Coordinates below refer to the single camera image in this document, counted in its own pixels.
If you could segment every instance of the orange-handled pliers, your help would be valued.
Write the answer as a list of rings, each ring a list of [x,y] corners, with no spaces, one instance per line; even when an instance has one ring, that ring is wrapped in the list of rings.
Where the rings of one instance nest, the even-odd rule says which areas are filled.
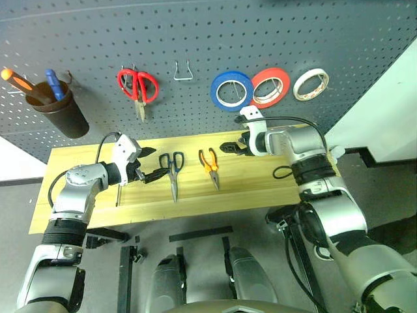
[[[219,190],[219,175],[217,174],[219,167],[217,165],[216,153],[214,153],[212,148],[210,148],[208,151],[211,154],[212,165],[207,163],[207,161],[204,159],[203,150],[198,151],[198,159],[200,160],[201,165],[204,166],[206,173],[210,174],[211,180],[213,181],[216,189]]]

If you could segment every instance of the pegboard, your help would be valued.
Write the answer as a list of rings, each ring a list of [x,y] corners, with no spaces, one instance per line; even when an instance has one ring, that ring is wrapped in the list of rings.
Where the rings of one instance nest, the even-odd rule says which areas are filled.
[[[311,119],[327,131],[416,36],[415,1],[36,2],[2,1],[0,65],[34,83],[45,80],[46,68],[63,80],[71,71],[70,87],[90,124],[87,135],[70,140],[0,82],[0,135],[44,162],[53,147],[98,143],[114,130],[148,139],[241,129],[237,113],[210,99],[214,77],[226,70],[253,77],[283,68],[290,91],[264,114]],[[187,59],[194,79],[176,82],[175,60],[185,76]],[[160,83],[144,124],[116,82],[121,66],[132,63]],[[297,101],[294,82],[317,67],[329,74],[328,89]]]

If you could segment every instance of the red scissors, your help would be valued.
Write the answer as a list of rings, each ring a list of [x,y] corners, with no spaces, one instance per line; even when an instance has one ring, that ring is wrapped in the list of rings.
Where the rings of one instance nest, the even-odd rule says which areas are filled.
[[[126,81],[128,80],[129,76],[131,76],[132,81],[132,92],[129,92],[128,88],[126,87]],[[145,80],[149,80],[155,88],[155,92],[150,98],[147,96]],[[136,72],[135,70],[131,70],[129,68],[122,68],[117,74],[117,82],[119,83],[120,88],[123,90],[126,96],[135,102],[136,118],[139,118],[140,116],[142,122],[144,122],[146,104],[152,102],[158,96],[158,81],[154,76],[146,72]]]

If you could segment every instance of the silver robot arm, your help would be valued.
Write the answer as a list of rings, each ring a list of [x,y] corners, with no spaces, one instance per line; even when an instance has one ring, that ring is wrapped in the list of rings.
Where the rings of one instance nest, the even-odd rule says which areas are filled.
[[[263,117],[255,106],[240,114],[250,129],[242,139],[248,148],[234,152],[287,157],[299,189],[296,218],[305,237],[329,249],[367,312],[415,312],[416,269],[395,250],[367,237],[364,215],[334,172],[319,133],[311,126],[267,129],[266,121],[250,122]]]
[[[112,163],[80,165],[65,174],[66,185],[53,205],[41,245],[35,248],[18,296],[22,312],[76,312],[83,298],[85,271],[79,265],[82,244],[93,213],[96,195],[109,185],[144,183],[167,173],[160,168],[145,175],[139,169],[139,157],[155,149],[141,148],[126,135],[118,136]]]

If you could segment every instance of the brown cup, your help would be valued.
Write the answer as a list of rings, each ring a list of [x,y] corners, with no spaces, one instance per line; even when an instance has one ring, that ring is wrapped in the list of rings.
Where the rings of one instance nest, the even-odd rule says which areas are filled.
[[[62,100],[44,105],[37,99],[26,96],[26,102],[49,119],[66,137],[80,138],[88,133],[89,124],[76,104],[68,85],[61,80],[59,82],[65,94]],[[55,95],[47,82],[38,83],[35,87],[51,99],[55,99]]]

